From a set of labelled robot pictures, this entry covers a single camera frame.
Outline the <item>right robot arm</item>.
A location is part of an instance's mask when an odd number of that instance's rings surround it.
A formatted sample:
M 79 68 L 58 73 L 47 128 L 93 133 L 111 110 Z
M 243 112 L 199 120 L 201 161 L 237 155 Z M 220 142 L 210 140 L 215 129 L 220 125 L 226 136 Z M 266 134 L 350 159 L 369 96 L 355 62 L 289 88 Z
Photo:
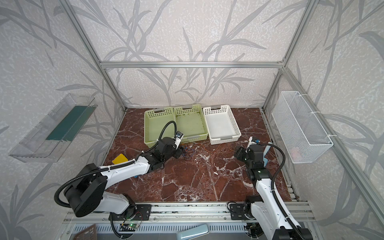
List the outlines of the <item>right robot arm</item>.
M 274 174 L 267 169 L 265 155 L 270 148 L 280 152 L 282 163 Z M 286 155 L 272 143 L 262 144 L 250 138 L 246 148 L 238 147 L 234 157 L 245 163 L 247 176 L 258 192 L 258 196 L 248 196 L 244 212 L 260 225 L 268 240 L 312 240 L 309 229 L 303 228 L 286 207 L 276 187 L 276 178 L 281 172 Z

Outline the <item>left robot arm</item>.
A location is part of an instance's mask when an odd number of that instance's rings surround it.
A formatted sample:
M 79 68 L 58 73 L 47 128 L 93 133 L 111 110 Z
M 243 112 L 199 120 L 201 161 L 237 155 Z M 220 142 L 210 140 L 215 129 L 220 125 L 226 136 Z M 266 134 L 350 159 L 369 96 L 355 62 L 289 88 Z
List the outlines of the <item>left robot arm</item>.
M 117 165 L 97 167 L 88 164 L 75 178 L 58 188 L 54 200 L 59 206 L 71 208 L 78 218 L 93 212 L 131 216 L 137 211 L 134 201 L 123 194 L 107 192 L 107 189 L 129 178 L 160 169 L 170 158 L 179 158 L 183 152 L 180 147 L 182 139 L 181 132 L 173 138 L 164 137 L 135 159 Z

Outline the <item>light blue scoop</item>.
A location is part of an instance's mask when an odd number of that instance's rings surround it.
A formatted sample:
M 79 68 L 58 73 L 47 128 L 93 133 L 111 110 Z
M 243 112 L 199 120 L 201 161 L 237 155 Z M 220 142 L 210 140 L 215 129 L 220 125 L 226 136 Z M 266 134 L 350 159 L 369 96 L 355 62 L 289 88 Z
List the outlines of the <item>light blue scoop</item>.
M 267 153 L 269 152 L 272 142 L 268 142 L 268 145 L 265 147 L 264 152 L 263 152 L 263 161 L 264 161 L 264 168 L 267 166 L 268 159 L 266 158 Z

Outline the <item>left light green basket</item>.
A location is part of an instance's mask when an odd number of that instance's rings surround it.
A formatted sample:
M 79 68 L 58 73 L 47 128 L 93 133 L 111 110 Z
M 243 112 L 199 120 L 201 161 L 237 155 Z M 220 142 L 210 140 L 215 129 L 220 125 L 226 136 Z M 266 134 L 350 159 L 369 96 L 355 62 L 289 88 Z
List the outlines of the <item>left light green basket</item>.
M 166 107 L 145 111 L 144 114 L 144 143 L 151 148 L 157 142 L 164 126 L 175 121 L 174 108 Z

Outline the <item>light green basket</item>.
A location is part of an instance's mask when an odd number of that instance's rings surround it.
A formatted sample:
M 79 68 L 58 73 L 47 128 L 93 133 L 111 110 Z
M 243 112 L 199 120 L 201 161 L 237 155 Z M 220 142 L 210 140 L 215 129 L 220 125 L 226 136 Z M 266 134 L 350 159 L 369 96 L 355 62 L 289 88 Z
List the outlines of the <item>light green basket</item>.
M 157 142 L 164 126 L 175 121 L 174 108 L 166 107 L 145 111 L 144 114 L 144 143 L 151 148 Z
M 184 134 L 181 143 L 204 141 L 208 137 L 203 109 L 200 104 L 174 108 L 177 129 Z

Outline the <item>middle light green basket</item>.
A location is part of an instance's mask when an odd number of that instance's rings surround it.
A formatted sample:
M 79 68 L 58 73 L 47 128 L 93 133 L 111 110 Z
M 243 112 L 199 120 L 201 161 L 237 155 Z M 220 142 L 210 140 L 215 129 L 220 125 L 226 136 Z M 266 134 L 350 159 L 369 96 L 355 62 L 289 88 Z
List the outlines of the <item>middle light green basket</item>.
M 177 129 L 184 134 L 181 143 L 204 141 L 208 137 L 203 109 L 200 104 L 174 108 Z

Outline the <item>white perforated basket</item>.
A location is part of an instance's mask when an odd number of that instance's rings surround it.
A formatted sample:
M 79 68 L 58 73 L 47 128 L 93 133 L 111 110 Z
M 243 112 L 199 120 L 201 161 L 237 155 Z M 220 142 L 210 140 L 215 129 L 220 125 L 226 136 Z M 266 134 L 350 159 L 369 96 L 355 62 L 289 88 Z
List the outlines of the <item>white perforated basket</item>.
M 203 108 L 211 145 L 236 142 L 241 131 L 229 105 Z

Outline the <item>yellow scoop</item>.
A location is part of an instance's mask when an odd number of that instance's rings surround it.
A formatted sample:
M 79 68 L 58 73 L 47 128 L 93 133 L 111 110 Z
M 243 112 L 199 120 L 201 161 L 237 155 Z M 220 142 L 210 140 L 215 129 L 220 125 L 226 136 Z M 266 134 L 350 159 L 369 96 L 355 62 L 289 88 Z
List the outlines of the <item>yellow scoop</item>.
M 121 178 L 137 178 L 139 176 L 138 171 L 136 170 L 136 162 L 137 159 L 133 158 L 129 160 L 125 155 L 119 154 L 113 161 L 112 163 L 114 165 L 122 165 L 125 163 L 129 163 L 130 165 L 121 167 L 115 171 L 115 175 L 121 177 Z

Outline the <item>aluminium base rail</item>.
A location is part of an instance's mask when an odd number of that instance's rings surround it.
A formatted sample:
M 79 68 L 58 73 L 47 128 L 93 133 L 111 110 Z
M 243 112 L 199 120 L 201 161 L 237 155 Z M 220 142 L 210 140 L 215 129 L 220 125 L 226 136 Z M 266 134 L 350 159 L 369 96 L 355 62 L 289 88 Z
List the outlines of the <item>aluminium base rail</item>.
M 132 225 L 128 234 L 170 234 L 186 231 L 204 225 L 210 233 L 244 233 L 247 226 L 255 225 L 256 220 L 244 214 L 243 203 L 226 202 L 158 202 L 142 204 L 136 220 L 126 221 Z M 75 234 L 94 226 L 98 234 L 120 234 L 122 220 L 115 220 L 112 227 L 108 213 L 93 213 L 83 218 L 69 212 L 63 221 L 57 239 L 70 239 Z

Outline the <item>aluminium frame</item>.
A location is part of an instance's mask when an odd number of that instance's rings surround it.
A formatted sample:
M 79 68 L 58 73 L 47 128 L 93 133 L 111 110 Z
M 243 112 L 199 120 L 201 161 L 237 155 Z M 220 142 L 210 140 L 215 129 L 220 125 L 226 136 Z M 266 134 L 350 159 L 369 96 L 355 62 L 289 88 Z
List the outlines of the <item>aluminium frame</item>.
M 317 117 L 320 121 L 320 124 L 325 128 L 325 131 L 332 135 L 332 140 L 334 141 L 333 151 L 338 158 L 340 164 L 345 169 L 345 173 L 353 181 L 356 188 L 359 190 L 361 196 L 366 201 L 367 205 L 371 208 L 372 212 L 375 214 L 380 224 L 384 223 L 384 199 L 380 196 L 379 192 L 374 188 L 372 182 L 369 178 L 363 173 L 363 170 L 358 166 L 357 162 L 353 159 L 352 155 L 348 152 L 346 146 L 342 143 L 339 136 L 336 135 L 335 130 L 329 125 L 325 116 L 320 112 L 318 107 L 315 105 L 311 97 L 307 94 L 307 91 L 302 87 L 298 82 L 298 79 L 294 76 L 292 71 L 288 67 L 289 60 L 292 58 L 295 48 L 298 46 L 300 38 L 303 36 L 306 27 L 309 24 L 310 19 L 315 13 L 315 9 L 319 4 L 318 1 L 308 1 L 305 7 L 304 14 L 299 22 L 299 26 L 294 33 L 293 39 L 289 45 L 288 52 L 281 61 L 269 61 L 269 62 L 180 62 L 180 61 L 139 61 L 139 62 L 128 62 L 128 61 L 117 61 L 111 62 L 106 61 L 102 62 L 97 56 L 95 48 L 92 46 L 92 43 L 89 37 L 84 30 L 80 20 L 78 19 L 74 7 L 71 5 L 70 1 L 60 1 L 60 10 L 62 13 L 69 19 L 73 28 L 75 29 L 78 37 L 82 41 L 84 47 L 86 48 L 87 53 L 91 56 L 93 61 L 92 66 L 96 67 L 97 73 L 99 73 L 104 82 L 107 83 L 110 90 L 113 92 L 114 96 L 117 98 L 119 105 L 126 110 L 127 106 L 122 100 L 122 97 L 117 92 L 116 87 L 109 78 L 106 68 L 144 68 L 144 69 L 155 69 L 155 68 L 220 68 L 220 69 L 230 69 L 230 68 L 272 68 L 278 69 L 278 75 L 274 80 L 272 88 L 268 93 L 266 102 L 268 103 L 272 97 L 272 93 L 276 90 L 277 85 L 279 84 L 280 78 L 285 77 L 290 83 L 290 86 L 298 91 L 301 96 L 303 96 L 306 103 L 310 108 L 317 112 Z

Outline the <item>clear plastic wall shelf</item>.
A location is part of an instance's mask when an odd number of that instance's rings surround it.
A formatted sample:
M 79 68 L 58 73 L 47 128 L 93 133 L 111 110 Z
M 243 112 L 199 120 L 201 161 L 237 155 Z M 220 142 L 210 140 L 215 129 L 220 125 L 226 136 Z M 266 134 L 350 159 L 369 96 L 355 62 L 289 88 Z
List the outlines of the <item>clear plastic wall shelf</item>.
M 9 155 L 24 163 L 56 163 L 97 107 L 94 97 L 67 94 Z

